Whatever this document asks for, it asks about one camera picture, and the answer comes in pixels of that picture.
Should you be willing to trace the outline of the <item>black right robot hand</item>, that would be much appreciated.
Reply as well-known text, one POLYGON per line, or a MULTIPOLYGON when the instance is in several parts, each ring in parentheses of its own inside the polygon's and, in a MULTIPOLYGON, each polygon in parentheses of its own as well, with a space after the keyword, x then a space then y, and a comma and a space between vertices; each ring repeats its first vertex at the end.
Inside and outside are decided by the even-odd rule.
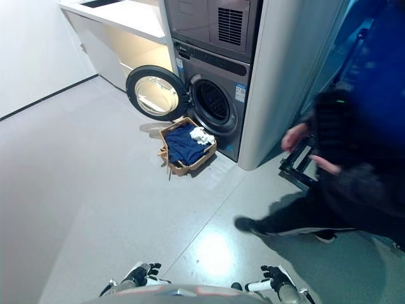
POLYGON ((260 281, 247 283, 244 287, 238 282, 234 282, 231 288, 237 289, 239 291, 247 292, 258 292, 272 289, 274 292, 279 293, 283 286, 295 287, 294 283, 291 281, 288 273, 284 270, 282 266, 260 266, 263 272, 264 278, 260 281))

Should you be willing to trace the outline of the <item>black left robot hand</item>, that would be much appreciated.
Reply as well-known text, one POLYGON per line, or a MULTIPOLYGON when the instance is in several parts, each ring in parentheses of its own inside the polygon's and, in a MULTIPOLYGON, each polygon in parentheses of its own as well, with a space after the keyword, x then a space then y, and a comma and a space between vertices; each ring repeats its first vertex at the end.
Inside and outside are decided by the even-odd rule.
POLYGON ((160 263, 136 263, 122 282, 131 282, 135 287, 171 284, 171 281, 158 278, 160 263))

